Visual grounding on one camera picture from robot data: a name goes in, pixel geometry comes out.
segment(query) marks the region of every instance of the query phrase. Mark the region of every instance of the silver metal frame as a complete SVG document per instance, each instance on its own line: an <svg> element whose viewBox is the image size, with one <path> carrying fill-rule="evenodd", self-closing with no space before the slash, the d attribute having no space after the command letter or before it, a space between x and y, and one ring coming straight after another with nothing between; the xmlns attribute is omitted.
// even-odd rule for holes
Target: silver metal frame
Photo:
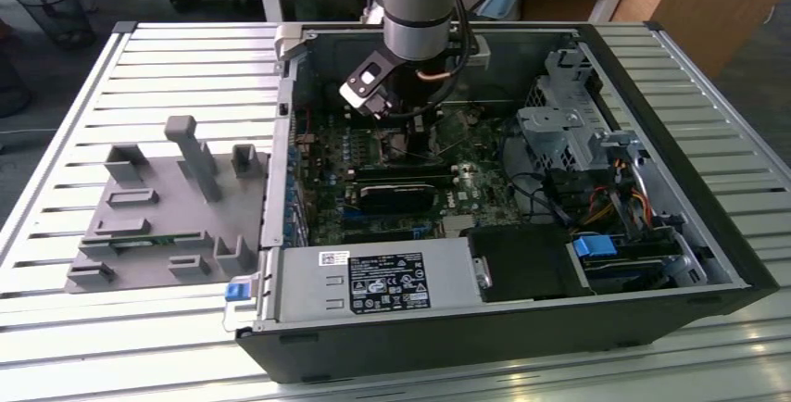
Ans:
<svg viewBox="0 0 791 402"><path fill-rule="evenodd" d="M260 26L166 24L166 28L200 30ZM89 192L92 186L56 189L54 185L57 182L76 184L73 180L84 185L104 178L89 163L106 154L106 146L74 144L80 138L96 141L98 137L92 130L85 133L88 123L105 122L105 117L120 117L130 109L94 107L101 104L102 80L116 61L132 60L130 52L125 52L121 45L128 36L114 34L0 232L0 243L8 253L0 267L0 399L341 401L365 397L365 400L527 401L539 397L552 401L612 402L635 399L665 402L668 398L684 401L781 399L791 391L787 169L780 169L783 163L769 161L776 160L776 156L765 150L764 144L753 141L753 131L732 117L731 107L719 94L703 95L705 90L700 89L708 89L711 84L697 81L704 79L697 78L689 69L692 66L687 67L664 39L657 40L643 24L601 25L597 29L631 75L641 80L637 86L780 282L780 292L728 316L696 321L645 347L372 376L336 383L272 383L223 329L223 285L62 295L57 289L62 284L64 265L58 262L73 258L76 237L25 237L26 228L49 230L61 226L70 231L78 229L78 224L86 224L78 220L78 211L65 209L94 200ZM267 42L267 48L248 46L216 53L239 52L233 57L264 57L267 52L275 52L272 40ZM182 57L204 53L178 52ZM675 81L660 81L667 78ZM202 105L190 106L190 111L205 111L219 104L236 107L229 104L229 98L251 97L244 92L252 90L221 92L189 95L190 100ZM257 107L264 110L276 103L273 97L277 97L271 90L256 92L263 98L263 105ZM628 128L628 119L613 97L605 99L621 127ZM712 117L721 118L712 123ZM248 122L221 121L219 124L227 138L247 138ZM265 144L263 140L249 141L257 146ZM211 142L216 147L225 143L221 139ZM152 151L166 150L158 142L142 146ZM752 155L733 155L733 150L739 154L748 151ZM73 162L77 165L66 168L65 164ZM784 192L765 199L765 192L756 191L772 187ZM70 212L68 218L58 218L66 212ZM253 314L248 309L236 311L236 321L249 323Z"/></svg>

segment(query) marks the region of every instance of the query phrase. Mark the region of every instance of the metal table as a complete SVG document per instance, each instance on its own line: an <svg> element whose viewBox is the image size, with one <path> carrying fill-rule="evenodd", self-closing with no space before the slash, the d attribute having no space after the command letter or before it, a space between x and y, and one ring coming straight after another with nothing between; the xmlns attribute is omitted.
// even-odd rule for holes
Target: metal table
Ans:
<svg viewBox="0 0 791 402"><path fill-rule="evenodd" d="M0 232L0 400L773 400L791 389L791 173L664 33L643 24L599 30L783 286L748 308L649 346L280 385L224 331L224 285L62 294L109 144L140 141L148 157L174 155L161 126L189 113L213 153L240 142L268 150L275 29L140 24L109 37Z"/></svg>

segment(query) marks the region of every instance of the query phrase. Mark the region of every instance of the yellow wire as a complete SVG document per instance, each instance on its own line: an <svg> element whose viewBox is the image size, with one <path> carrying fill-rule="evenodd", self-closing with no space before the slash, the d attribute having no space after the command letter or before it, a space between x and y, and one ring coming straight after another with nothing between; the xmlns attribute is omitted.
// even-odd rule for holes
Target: yellow wire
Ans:
<svg viewBox="0 0 791 402"><path fill-rule="evenodd" d="M597 219L600 219L601 217L604 217L611 212L611 210L613 210L613 204L612 203L609 205L607 205L604 207L604 209L601 209L596 213L596 215L593 215L588 220L585 220L581 225L584 226L584 225L591 224L593 221L596 221Z"/></svg>

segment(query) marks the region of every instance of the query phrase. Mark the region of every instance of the power supply label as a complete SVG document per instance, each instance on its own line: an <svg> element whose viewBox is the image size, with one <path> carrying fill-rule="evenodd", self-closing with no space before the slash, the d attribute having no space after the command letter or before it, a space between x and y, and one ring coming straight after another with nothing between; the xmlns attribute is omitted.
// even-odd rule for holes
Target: power supply label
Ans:
<svg viewBox="0 0 791 402"><path fill-rule="evenodd" d="M423 253L349 257L348 292L355 314L431 308Z"/></svg>

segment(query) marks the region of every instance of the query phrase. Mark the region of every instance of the white sticker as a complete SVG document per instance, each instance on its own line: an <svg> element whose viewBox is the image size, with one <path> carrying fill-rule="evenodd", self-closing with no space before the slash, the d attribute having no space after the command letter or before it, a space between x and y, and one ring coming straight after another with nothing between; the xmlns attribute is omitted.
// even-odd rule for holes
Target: white sticker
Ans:
<svg viewBox="0 0 791 402"><path fill-rule="evenodd" d="M348 251L324 251L319 253L319 266L341 266L348 264Z"/></svg>

